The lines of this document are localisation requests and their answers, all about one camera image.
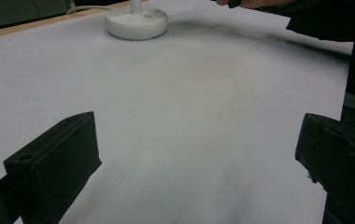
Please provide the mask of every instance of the hand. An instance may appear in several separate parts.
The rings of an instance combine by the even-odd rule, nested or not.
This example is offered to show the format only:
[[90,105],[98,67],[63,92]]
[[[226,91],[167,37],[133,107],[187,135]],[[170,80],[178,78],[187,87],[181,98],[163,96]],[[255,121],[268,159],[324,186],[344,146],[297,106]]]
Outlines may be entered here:
[[[216,0],[219,6],[225,6],[229,0]],[[283,7],[297,0],[241,0],[241,7]]]

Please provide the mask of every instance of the black device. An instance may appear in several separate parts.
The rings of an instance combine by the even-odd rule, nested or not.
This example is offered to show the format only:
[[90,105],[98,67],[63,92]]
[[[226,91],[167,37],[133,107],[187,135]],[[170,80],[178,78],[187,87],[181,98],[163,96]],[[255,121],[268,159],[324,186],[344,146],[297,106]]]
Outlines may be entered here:
[[338,120],[305,114],[296,160],[320,182],[349,223],[355,223],[355,129]]
[[58,223],[101,165],[93,112],[63,119],[4,161],[0,224]]
[[228,1],[227,5],[229,8],[239,7],[241,6],[241,0],[230,0]]

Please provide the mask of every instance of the white surface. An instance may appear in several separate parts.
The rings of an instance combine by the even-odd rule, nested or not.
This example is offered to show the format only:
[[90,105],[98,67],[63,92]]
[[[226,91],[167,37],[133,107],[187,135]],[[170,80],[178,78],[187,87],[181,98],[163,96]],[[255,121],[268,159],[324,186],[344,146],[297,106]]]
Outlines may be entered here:
[[348,65],[293,42],[351,45],[205,0],[144,7],[167,13],[165,35],[115,38],[100,13],[0,37],[0,178],[92,110],[104,164],[61,223],[321,223],[326,193],[294,151],[306,112],[339,119]]

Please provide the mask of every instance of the white round base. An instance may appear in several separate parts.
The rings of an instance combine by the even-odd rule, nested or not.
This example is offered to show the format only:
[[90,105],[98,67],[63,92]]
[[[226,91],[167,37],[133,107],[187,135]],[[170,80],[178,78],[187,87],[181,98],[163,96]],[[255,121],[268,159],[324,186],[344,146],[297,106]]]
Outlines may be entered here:
[[163,35],[168,28],[166,14],[157,8],[144,8],[132,15],[130,7],[116,7],[105,15],[106,29],[114,36],[128,40],[147,40]]

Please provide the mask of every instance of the black holder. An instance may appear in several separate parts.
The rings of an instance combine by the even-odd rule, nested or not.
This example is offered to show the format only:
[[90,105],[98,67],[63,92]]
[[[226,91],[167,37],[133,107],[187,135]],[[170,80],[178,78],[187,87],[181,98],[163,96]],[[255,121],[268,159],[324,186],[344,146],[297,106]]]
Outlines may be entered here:
[[0,224],[58,223],[101,165],[93,112],[60,121],[4,165]]

